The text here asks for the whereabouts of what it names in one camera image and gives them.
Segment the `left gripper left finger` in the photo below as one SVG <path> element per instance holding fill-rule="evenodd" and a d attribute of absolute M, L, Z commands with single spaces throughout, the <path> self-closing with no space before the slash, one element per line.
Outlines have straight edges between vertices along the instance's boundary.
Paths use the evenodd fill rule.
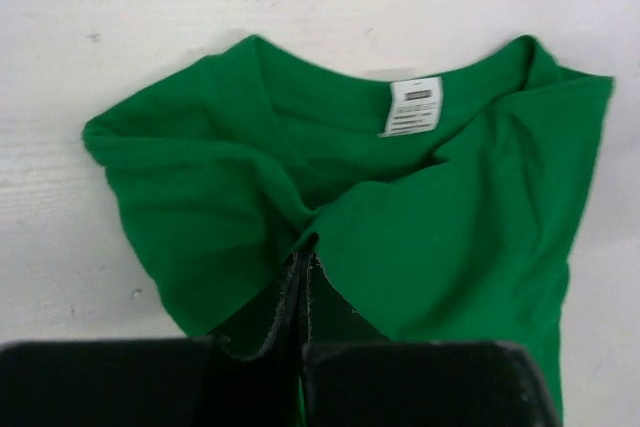
<path fill-rule="evenodd" d="M 238 426 L 298 426 L 298 300 L 303 253 L 290 254 L 276 278 L 214 329 L 227 378 L 223 405 Z"/>

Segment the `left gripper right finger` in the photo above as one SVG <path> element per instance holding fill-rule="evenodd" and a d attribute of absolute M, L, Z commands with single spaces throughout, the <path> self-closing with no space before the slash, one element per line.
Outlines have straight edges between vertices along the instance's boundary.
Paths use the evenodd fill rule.
<path fill-rule="evenodd" d="M 299 287 L 300 377 L 308 426 L 390 426 L 395 345 L 337 292 L 315 253 Z"/>

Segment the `green t shirt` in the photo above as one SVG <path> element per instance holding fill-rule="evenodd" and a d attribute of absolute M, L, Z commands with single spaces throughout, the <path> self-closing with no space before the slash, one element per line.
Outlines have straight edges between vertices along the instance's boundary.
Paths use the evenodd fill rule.
<path fill-rule="evenodd" d="M 391 341 L 511 341 L 564 414 L 561 315 L 611 77 L 531 36 L 415 80 L 345 76 L 250 36 L 91 119 L 82 138 L 190 336 L 295 252 Z"/>

